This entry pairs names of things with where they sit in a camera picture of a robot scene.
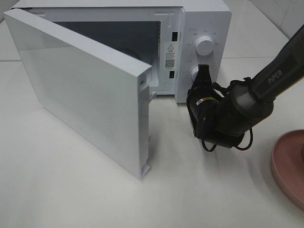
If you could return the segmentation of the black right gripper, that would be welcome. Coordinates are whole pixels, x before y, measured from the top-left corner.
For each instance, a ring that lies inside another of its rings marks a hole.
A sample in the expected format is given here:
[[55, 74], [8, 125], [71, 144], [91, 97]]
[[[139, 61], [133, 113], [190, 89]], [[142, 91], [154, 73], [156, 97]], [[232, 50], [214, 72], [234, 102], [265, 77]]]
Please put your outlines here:
[[212, 83], [209, 65], [198, 64], [198, 72], [187, 95], [187, 109], [197, 138], [225, 138], [216, 128], [215, 110], [226, 95], [226, 89]]

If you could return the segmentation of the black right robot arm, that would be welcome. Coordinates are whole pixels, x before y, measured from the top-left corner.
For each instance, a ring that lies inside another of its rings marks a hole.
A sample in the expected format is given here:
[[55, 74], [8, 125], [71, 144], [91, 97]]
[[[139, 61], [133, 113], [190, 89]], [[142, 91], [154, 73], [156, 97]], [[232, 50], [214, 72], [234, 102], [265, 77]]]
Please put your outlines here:
[[254, 78], [232, 80], [222, 87], [212, 82], [209, 66], [199, 64], [186, 100], [194, 136], [208, 152], [217, 146], [248, 150], [252, 128], [272, 113], [276, 97], [303, 77], [303, 27]]

